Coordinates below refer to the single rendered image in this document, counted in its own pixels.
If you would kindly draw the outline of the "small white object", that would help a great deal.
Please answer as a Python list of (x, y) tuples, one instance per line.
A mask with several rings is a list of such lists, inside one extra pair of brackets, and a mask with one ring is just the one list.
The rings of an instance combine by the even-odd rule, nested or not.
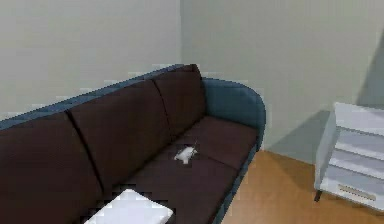
[(197, 153), (197, 150), (194, 147), (186, 147), (180, 152), (178, 152), (174, 159), (175, 160), (180, 160), (184, 164), (187, 164), (189, 160)]

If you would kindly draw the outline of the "white flat cushion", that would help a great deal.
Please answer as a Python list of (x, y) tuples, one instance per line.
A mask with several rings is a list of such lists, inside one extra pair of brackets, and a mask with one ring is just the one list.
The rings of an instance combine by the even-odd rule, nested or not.
[(127, 189), (84, 224), (166, 224), (172, 215), (170, 208)]

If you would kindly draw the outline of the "blue sofa with brown cushions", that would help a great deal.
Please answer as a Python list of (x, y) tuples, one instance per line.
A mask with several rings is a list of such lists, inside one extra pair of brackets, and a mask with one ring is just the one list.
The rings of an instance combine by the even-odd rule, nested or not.
[(84, 224), (127, 189), (166, 224), (221, 224), (265, 126), (257, 92), (193, 64), (0, 121), (0, 224)]

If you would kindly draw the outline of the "white shelf unit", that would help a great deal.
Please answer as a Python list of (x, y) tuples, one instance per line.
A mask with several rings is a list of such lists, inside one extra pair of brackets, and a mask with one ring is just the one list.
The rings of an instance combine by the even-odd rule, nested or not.
[(315, 201), (324, 192), (384, 212), (384, 110), (336, 102), (315, 162)]

